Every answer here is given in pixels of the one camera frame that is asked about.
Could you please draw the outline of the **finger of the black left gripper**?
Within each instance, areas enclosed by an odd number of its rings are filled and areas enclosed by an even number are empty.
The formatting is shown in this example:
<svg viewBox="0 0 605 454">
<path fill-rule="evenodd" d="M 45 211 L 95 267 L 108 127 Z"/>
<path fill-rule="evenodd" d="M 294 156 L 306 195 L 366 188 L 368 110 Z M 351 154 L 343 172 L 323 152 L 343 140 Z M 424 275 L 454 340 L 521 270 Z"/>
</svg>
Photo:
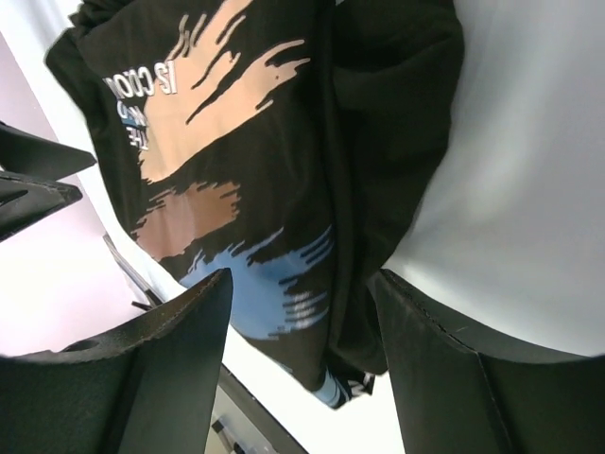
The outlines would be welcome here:
<svg viewBox="0 0 605 454">
<path fill-rule="evenodd" d="M 58 181 L 96 164 L 92 153 L 1 123 L 1 169 Z"/>
<path fill-rule="evenodd" d="M 81 199 L 82 194 L 75 185 L 2 172 L 1 240 L 5 241 Z"/>
</svg>

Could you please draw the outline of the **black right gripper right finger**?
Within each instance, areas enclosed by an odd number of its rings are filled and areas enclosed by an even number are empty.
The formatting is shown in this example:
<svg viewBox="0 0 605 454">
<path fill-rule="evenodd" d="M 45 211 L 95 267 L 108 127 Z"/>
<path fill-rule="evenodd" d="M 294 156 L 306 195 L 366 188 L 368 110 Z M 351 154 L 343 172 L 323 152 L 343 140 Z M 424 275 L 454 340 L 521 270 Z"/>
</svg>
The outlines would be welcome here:
<svg viewBox="0 0 605 454">
<path fill-rule="evenodd" d="M 369 288 L 406 452 L 603 451 L 603 357 L 506 335 L 390 271 Z"/>
</svg>

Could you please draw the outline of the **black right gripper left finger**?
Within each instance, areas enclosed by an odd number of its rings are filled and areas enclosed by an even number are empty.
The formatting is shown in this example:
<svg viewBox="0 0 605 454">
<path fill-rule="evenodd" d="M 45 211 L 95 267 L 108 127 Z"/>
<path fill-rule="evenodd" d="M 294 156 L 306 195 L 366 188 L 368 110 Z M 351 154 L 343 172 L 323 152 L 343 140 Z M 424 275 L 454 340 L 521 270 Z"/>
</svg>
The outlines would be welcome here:
<svg viewBox="0 0 605 454">
<path fill-rule="evenodd" d="M 62 351 L 2 358 L 2 451 L 202 452 L 232 293 L 230 272 L 216 271 Z"/>
</svg>

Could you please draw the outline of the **black t shirt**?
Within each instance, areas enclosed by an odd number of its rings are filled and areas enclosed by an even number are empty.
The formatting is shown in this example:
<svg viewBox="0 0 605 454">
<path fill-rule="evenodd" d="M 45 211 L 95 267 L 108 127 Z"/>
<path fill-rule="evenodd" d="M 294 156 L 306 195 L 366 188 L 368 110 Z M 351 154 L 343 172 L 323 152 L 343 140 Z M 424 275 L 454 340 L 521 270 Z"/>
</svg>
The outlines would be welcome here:
<svg viewBox="0 0 605 454">
<path fill-rule="evenodd" d="M 84 1 L 45 63 L 121 227 L 324 405 L 387 370 L 367 287 L 448 147 L 451 1 Z"/>
</svg>

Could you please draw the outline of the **left aluminium corner post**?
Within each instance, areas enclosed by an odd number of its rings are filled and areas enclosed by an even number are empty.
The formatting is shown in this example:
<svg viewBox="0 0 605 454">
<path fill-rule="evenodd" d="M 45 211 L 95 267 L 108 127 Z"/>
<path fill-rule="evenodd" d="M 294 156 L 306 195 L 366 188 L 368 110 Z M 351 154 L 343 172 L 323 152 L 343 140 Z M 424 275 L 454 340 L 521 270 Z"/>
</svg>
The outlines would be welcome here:
<svg viewBox="0 0 605 454">
<path fill-rule="evenodd" d="M 150 284 L 141 276 L 141 274 L 126 260 L 126 258 L 117 251 L 112 239 L 108 234 L 103 236 L 103 240 L 117 266 L 123 272 L 126 282 L 133 292 L 134 300 L 132 305 L 145 312 L 161 306 L 164 302 L 158 294 L 152 289 Z"/>
</svg>

